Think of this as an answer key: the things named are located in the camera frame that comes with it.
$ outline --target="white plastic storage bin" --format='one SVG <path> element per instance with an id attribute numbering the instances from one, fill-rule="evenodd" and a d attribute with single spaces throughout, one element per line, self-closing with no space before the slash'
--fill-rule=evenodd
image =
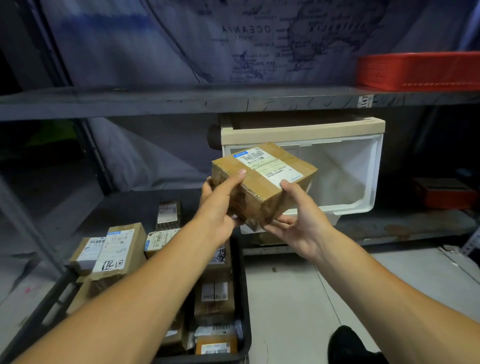
<path id="1" fill-rule="evenodd" d="M 308 194 L 332 224 L 372 209 L 385 121 L 342 112 L 260 112 L 223 114 L 220 125 L 224 156 L 273 142 L 317 167 Z M 260 231 L 241 227 L 244 234 Z"/>

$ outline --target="white shipping label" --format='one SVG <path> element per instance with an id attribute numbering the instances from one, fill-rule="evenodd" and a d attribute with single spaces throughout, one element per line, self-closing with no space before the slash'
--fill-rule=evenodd
<path id="1" fill-rule="evenodd" d="M 199 326 L 195 330 L 195 336 L 230 335 L 235 333 L 237 333 L 237 331 L 233 324 L 215 325 L 215 326 Z"/>
<path id="2" fill-rule="evenodd" d="M 165 204 L 158 207 L 158 217 L 156 218 L 157 224 L 163 224 L 164 222 L 173 222 L 177 220 L 177 204 Z"/>
<path id="3" fill-rule="evenodd" d="M 229 342 L 202 345 L 202 354 L 228 354 L 230 353 Z"/>
<path id="4" fill-rule="evenodd" d="M 92 272 L 123 269 L 134 233 L 135 229 L 109 232 Z"/>
<path id="5" fill-rule="evenodd" d="M 145 250 L 162 249 L 180 229 L 154 231 L 148 234 L 145 242 Z"/>
<path id="6" fill-rule="evenodd" d="M 90 238 L 77 258 L 77 262 L 82 260 L 96 260 L 102 250 L 105 237 Z"/>
<path id="7" fill-rule="evenodd" d="M 359 102 L 357 108 L 359 109 L 368 109 L 372 107 L 373 103 L 373 94 L 359 96 Z"/>
<path id="8" fill-rule="evenodd" d="M 215 284 L 204 283 L 202 284 L 202 302 L 215 301 Z"/>
<path id="9" fill-rule="evenodd" d="M 293 182 L 303 177 L 303 174 L 258 147 L 234 154 L 233 157 L 260 173 L 278 188 L 281 188 L 281 180 Z"/>
<path id="10" fill-rule="evenodd" d="M 215 301 L 228 300 L 228 283 L 219 282 L 215 283 Z"/>
<path id="11" fill-rule="evenodd" d="M 168 336 L 176 335 L 178 330 L 168 330 L 167 333 L 165 334 L 165 337 L 167 338 Z"/>
<path id="12" fill-rule="evenodd" d="M 215 251 L 215 255 L 209 264 L 225 264 L 225 254 L 227 254 L 227 251 L 225 245 L 222 245 Z"/>

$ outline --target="rust stain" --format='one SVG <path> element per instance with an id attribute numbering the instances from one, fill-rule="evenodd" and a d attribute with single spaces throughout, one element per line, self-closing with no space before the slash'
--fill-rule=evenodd
<path id="1" fill-rule="evenodd" d="M 403 225 L 389 224 L 385 226 L 385 231 L 389 236 L 398 237 L 399 242 L 404 242 L 410 239 L 412 231 L 409 227 Z"/>

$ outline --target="person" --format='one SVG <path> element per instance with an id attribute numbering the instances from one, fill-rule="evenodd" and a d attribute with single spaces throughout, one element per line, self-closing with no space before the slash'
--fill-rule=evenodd
<path id="1" fill-rule="evenodd" d="M 151 362 L 215 250 L 238 225 L 227 209 L 245 173 L 230 176 L 213 192 L 207 179 L 196 215 L 159 253 L 63 320 L 15 363 Z M 329 346 L 331 362 L 480 363 L 480 324 L 390 273 L 332 227 L 297 184 L 283 180 L 281 187 L 297 203 L 298 217 L 280 216 L 264 229 L 318 268 L 384 355 L 366 352 L 344 327 Z"/>

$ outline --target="red basket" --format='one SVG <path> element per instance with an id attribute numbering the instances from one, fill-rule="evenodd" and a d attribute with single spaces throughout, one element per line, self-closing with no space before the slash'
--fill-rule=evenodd
<path id="1" fill-rule="evenodd" d="M 386 91 L 480 90 L 480 52 L 394 53 L 360 57 L 357 83 Z"/>

